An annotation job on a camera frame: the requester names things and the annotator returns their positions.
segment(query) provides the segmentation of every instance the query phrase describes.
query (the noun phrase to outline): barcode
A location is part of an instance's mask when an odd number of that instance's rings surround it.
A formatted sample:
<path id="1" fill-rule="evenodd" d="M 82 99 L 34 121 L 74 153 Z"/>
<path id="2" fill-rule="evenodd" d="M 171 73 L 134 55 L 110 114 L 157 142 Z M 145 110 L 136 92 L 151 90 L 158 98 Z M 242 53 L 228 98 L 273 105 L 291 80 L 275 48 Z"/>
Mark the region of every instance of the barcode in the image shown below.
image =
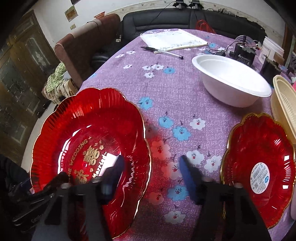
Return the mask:
<path id="1" fill-rule="evenodd" d="M 261 171 L 260 168 L 258 168 L 258 170 L 254 173 L 253 177 L 256 178 L 256 176 L 258 176 L 259 172 Z"/>

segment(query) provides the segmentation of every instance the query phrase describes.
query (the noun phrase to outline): glass cabinet door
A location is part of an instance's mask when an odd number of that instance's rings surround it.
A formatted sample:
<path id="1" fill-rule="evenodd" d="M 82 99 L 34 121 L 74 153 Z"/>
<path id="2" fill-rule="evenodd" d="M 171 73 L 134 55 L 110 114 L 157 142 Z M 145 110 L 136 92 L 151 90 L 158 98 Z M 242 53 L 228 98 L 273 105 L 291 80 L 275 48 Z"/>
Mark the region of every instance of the glass cabinet door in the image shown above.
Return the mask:
<path id="1" fill-rule="evenodd" d="M 10 57 L 0 68 L 0 81 L 16 102 L 19 102 L 23 108 L 28 110 L 31 114 L 35 113 L 40 103 L 40 99 L 20 75 Z"/>
<path id="2" fill-rule="evenodd" d="M 59 60 L 42 33 L 37 27 L 30 29 L 19 39 L 17 47 L 17 55 L 22 54 L 28 69 L 38 74 L 39 80 L 44 84 L 59 64 Z"/>
<path id="3" fill-rule="evenodd" d="M 28 85 L 13 54 L 8 51 L 0 60 L 0 150 L 20 164 L 44 101 Z"/>

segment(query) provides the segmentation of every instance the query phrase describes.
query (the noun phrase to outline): picture frame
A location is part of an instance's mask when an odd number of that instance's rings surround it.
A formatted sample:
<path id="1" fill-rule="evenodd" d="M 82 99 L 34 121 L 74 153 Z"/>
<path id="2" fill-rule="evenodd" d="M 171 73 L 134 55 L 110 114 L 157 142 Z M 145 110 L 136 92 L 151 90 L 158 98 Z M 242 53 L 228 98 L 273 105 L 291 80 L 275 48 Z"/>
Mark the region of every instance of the picture frame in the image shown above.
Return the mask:
<path id="1" fill-rule="evenodd" d="M 78 16 L 78 13 L 76 11 L 76 8 L 74 5 L 72 5 L 66 12 L 65 12 L 66 18 L 68 21 L 72 21 L 74 18 Z"/>
<path id="2" fill-rule="evenodd" d="M 71 3 L 74 5 L 75 3 L 79 2 L 80 0 L 71 0 Z"/>

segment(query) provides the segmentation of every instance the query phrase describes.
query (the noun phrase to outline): beige basket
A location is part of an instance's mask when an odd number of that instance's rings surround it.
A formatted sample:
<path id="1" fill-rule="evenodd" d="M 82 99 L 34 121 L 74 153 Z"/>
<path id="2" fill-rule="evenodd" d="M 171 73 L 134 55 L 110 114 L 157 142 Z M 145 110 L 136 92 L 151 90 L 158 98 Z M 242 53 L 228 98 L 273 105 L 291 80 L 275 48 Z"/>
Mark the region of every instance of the beige basket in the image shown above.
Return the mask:
<path id="1" fill-rule="evenodd" d="M 271 111 L 274 119 L 282 124 L 288 138 L 296 144 L 296 92 L 282 76 L 273 79 L 274 92 L 271 95 Z"/>

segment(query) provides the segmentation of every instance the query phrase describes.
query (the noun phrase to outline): product label sticker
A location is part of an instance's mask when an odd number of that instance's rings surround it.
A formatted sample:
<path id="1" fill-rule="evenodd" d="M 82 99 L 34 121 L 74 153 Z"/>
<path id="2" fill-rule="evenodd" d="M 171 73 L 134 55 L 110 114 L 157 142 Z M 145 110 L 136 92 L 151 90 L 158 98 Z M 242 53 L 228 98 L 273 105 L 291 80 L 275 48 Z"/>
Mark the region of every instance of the product label sticker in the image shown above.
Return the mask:
<path id="1" fill-rule="evenodd" d="M 250 176 L 250 185 L 251 189 L 256 194 L 263 193 L 269 184 L 270 172 L 267 165 L 263 162 L 257 163 L 252 171 Z"/>
<path id="2" fill-rule="evenodd" d="M 269 54 L 270 54 L 270 49 L 263 45 L 259 57 L 262 60 L 265 60 L 265 56 L 269 57 Z"/>

